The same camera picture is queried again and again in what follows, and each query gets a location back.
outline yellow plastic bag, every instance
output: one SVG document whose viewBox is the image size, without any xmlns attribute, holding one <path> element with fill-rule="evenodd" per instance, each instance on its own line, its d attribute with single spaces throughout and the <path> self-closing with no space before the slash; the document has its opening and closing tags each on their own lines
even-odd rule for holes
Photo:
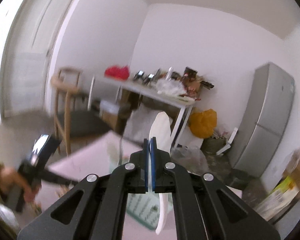
<svg viewBox="0 0 300 240">
<path fill-rule="evenodd" d="M 189 117 L 189 128 L 194 136 L 206 139 L 213 135 L 217 126 L 217 112 L 209 109 L 200 113 L 193 113 Z"/>
</svg>

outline black chair seat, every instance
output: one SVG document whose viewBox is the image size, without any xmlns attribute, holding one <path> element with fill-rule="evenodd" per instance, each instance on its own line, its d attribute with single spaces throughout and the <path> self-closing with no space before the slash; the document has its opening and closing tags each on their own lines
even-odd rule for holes
<svg viewBox="0 0 300 240">
<path fill-rule="evenodd" d="M 73 111 L 71 114 L 70 138 L 88 135 L 102 135 L 110 130 L 110 126 L 92 111 Z M 62 127 L 65 126 L 64 113 L 58 114 Z"/>
</svg>

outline robotic device on table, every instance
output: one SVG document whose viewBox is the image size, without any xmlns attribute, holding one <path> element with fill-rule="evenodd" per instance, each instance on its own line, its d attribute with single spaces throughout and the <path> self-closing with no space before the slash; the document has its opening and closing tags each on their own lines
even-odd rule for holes
<svg viewBox="0 0 300 240">
<path fill-rule="evenodd" d="M 47 161 L 57 150 L 60 143 L 61 141 L 53 136 L 42 135 L 34 144 L 32 152 L 21 162 L 18 172 L 26 178 L 32 188 L 40 184 L 41 180 L 65 186 L 78 184 L 75 180 L 64 178 L 45 169 Z M 23 193 L 20 187 L 14 186 L 7 197 L 5 205 L 14 211 L 22 212 L 25 204 Z"/>
<path fill-rule="evenodd" d="M 155 138 L 112 174 L 88 175 L 25 227 L 18 240 L 122 238 L 128 193 L 172 193 L 178 240 L 279 240 L 278 232 L 212 174 L 197 176 L 172 163 Z"/>
</svg>

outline red bag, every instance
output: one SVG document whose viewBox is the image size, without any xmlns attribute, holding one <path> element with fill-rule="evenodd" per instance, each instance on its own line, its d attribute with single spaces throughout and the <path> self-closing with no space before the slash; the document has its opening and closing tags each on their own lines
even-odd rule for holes
<svg viewBox="0 0 300 240">
<path fill-rule="evenodd" d="M 120 67 L 118 65 L 114 65 L 108 67 L 105 71 L 105 76 L 120 80 L 127 80 L 130 76 L 129 66 Z"/>
</svg>

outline refrigerator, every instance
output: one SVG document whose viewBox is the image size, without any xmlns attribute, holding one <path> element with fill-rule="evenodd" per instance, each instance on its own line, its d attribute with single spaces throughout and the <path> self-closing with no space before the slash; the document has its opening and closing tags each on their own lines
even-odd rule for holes
<svg viewBox="0 0 300 240">
<path fill-rule="evenodd" d="M 291 75 L 272 62 L 255 70 L 247 108 L 228 153 L 231 167 L 260 177 L 283 136 L 295 92 Z"/>
</svg>

